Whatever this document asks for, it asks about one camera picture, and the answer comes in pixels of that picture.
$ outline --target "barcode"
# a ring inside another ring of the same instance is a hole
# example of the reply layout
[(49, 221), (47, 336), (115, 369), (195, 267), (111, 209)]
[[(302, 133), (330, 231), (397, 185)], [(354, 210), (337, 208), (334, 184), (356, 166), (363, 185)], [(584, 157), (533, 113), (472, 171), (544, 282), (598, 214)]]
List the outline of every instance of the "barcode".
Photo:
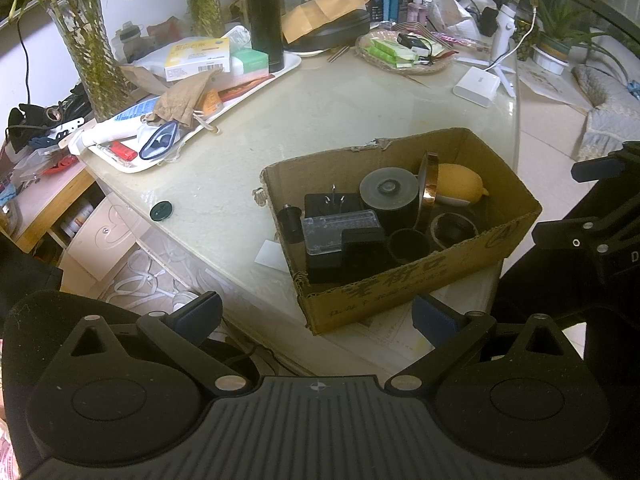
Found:
[(199, 66), (198, 67), (198, 72), (206, 72), (207, 70), (213, 70), (214, 68), (222, 68), (222, 67), (223, 66), (221, 64)]

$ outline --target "open cardboard box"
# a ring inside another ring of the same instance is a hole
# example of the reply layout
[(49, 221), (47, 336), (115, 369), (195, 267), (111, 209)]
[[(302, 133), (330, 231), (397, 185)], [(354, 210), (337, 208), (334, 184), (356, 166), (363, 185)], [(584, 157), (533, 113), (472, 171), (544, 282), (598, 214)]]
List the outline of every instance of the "open cardboard box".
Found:
[[(478, 204), (485, 231), (449, 249), (343, 286), (310, 285), (305, 245), (284, 242), (276, 213), (291, 204), (304, 209), (307, 193), (357, 192), (367, 173), (396, 166), (418, 173), (425, 152), (440, 162), (462, 164), (482, 177), (489, 196)], [(437, 130), (401, 139), (378, 139), (375, 145), (314, 153), (272, 164), (260, 174), (282, 249), (293, 277), (298, 303), (314, 334), (365, 319), (430, 292), (506, 258), (542, 211), (511, 168), (466, 128)]]

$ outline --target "metal screw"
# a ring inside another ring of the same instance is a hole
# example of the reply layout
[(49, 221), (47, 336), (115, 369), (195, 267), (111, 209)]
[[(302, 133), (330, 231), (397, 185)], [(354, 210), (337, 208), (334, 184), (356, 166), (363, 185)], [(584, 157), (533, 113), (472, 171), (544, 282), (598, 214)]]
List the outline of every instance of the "metal screw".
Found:
[(246, 386), (246, 379), (239, 375), (223, 375), (218, 377), (214, 383), (216, 388), (224, 392), (234, 392)]
[(391, 379), (391, 385), (396, 390), (402, 390), (403, 392), (410, 392), (417, 390), (422, 386), (422, 381), (414, 375), (396, 375)]

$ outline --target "water bottle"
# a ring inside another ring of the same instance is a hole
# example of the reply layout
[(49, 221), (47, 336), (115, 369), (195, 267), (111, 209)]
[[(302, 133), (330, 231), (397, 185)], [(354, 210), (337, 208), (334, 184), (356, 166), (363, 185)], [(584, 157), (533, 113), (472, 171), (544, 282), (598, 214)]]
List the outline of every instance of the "water bottle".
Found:
[(284, 68), (280, 1), (246, 0), (251, 46), (268, 54), (269, 72), (279, 72)]

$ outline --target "white power adapter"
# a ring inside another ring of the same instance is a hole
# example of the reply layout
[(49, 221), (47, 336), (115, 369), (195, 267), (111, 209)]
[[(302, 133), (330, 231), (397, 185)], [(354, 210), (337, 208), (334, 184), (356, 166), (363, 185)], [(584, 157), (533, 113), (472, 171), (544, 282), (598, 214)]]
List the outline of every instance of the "white power adapter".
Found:
[(495, 93), (498, 91), (499, 86), (500, 78), (497, 75), (489, 74), (473, 66), (453, 87), (453, 93), (458, 97), (488, 108), (494, 102)]

